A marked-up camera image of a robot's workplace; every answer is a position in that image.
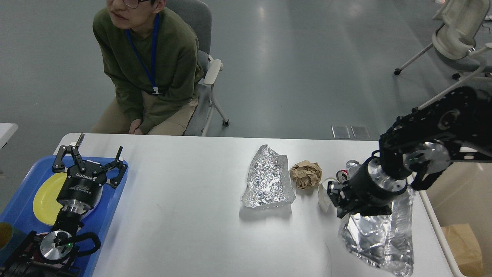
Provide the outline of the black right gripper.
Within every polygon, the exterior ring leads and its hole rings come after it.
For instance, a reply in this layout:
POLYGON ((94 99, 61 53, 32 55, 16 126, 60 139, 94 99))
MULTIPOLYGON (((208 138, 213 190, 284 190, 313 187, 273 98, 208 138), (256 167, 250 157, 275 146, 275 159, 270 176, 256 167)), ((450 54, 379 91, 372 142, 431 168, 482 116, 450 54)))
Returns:
POLYGON ((378 157, 370 157, 363 164, 356 160, 346 162, 350 179, 329 181, 327 195, 337 217, 348 214, 378 216, 392 214, 392 202, 407 189, 407 180, 394 179, 384 172, 378 157))

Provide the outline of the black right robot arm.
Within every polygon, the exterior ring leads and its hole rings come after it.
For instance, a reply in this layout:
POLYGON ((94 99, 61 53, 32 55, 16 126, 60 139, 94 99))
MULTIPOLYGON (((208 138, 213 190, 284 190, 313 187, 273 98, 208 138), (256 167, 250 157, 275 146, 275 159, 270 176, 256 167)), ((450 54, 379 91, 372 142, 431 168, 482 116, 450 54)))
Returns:
POLYGON ((490 92, 462 86, 397 117, 380 135, 379 149, 328 188, 337 217, 390 215, 407 188, 429 189, 452 163, 490 163, 491 106, 490 92))

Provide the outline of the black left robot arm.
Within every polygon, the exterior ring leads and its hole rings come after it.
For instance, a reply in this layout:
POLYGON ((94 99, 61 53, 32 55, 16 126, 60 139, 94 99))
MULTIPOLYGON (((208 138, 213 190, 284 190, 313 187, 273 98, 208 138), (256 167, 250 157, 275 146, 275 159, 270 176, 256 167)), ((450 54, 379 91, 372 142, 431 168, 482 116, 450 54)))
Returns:
POLYGON ((38 160, 1 213, 2 277, 90 277, 121 198, 128 163, 83 157, 84 134, 38 160))

